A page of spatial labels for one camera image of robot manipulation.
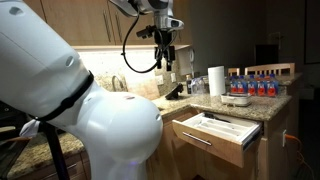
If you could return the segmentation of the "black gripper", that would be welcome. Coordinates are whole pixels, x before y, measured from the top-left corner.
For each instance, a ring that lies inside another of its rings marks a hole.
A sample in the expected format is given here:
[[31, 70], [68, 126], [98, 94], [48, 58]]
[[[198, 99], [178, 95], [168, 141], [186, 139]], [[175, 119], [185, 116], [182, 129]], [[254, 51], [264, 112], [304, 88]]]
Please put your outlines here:
[[175, 60], [175, 47], [173, 45], [174, 35], [172, 32], [157, 30], [154, 33], [154, 40], [157, 44], [155, 48], [155, 58], [157, 59], [157, 69], [162, 68], [161, 59], [167, 61], [167, 71], [172, 71], [172, 61]]

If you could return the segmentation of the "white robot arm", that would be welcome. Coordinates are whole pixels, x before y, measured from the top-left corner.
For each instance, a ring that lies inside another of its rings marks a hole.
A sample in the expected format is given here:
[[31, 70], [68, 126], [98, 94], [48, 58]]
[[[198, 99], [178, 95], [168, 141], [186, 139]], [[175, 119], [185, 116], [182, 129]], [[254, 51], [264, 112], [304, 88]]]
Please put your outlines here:
[[79, 54], [23, 0], [0, 1], [0, 100], [77, 137], [91, 180], [147, 180], [163, 121], [149, 99], [97, 84]]

